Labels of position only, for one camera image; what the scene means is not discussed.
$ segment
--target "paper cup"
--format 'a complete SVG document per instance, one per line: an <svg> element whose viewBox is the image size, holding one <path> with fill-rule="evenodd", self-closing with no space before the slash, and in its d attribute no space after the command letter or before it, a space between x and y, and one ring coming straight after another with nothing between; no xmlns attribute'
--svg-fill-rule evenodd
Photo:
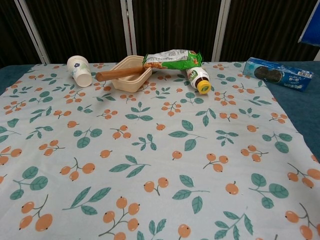
<svg viewBox="0 0 320 240"><path fill-rule="evenodd" d="M87 87L92 84L89 63L83 56L70 57L66 65L77 85Z"/></svg>

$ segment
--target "bottle cap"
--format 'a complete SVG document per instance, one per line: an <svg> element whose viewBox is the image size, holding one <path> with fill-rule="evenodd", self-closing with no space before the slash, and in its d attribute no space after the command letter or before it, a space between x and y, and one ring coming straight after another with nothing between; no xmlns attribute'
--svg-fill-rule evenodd
<svg viewBox="0 0 320 240"><path fill-rule="evenodd" d="M211 84L207 80L202 80L196 86L200 94L206 94L211 90Z"/></svg>

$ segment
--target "curtain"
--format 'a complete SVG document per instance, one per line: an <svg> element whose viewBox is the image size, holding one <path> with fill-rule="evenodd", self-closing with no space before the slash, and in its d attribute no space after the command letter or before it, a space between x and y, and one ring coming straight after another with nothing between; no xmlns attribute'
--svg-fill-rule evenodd
<svg viewBox="0 0 320 240"><path fill-rule="evenodd" d="M221 0L132 0L138 55L171 49L211 61Z"/></svg>
<svg viewBox="0 0 320 240"><path fill-rule="evenodd" d="M73 55L90 63L127 56L120 0L28 0L34 24L52 63Z"/></svg>
<svg viewBox="0 0 320 240"><path fill-rule="evenodd" d="M317 0L232 0L220 61L313 61L319 47L298 43Z"/></svg>
<svg viewBox="0 0 320 240"><path fill-rule="evenodd" d="M0 19L0 68L40 64L37 51L13 0L1 0Z"/></svg>

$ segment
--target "blue cookie package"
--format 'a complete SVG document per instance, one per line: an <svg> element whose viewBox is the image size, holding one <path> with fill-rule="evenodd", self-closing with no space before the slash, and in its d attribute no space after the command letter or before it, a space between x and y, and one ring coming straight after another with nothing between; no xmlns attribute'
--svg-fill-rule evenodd
<svg viewBox="0 0 320 240"><path fill-rule="evenodd" d="M295 67L250 57L244 66L243 74L273 84L278 84L303 92L313 73Z"/></svg>

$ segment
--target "wooden stick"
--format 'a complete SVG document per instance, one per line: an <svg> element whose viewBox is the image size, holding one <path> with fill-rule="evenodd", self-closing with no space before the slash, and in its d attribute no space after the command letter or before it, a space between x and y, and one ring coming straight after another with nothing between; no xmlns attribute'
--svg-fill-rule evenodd
<svg viewBox="0 0 320 240"><path fill-rule="evenodd" d="M95 78L98 80L98 82L103 82L107 80L123 78L123 77L132 76L136 74L143 74L144 71L145 71L145 68L142 66L123 68L118 70L110 70L110 71L101 71L96 73Z"/></svg>

